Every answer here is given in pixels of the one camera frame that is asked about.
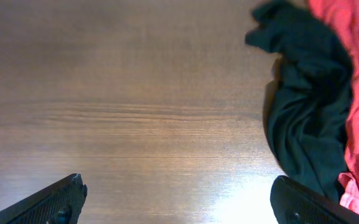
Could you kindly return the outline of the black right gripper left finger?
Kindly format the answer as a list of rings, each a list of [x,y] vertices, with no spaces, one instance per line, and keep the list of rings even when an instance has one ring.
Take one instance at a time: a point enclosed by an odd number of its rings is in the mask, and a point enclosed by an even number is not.
[[[77,224],[88,188],[80,174],[58,182],[0,211],[0,224]]]

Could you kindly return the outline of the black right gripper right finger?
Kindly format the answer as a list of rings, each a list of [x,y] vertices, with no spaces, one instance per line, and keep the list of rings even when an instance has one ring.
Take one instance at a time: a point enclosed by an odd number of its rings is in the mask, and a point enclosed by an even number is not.
[[[359,214],[284,175],[274,180],[270,203],[279,224],[359,224]]]

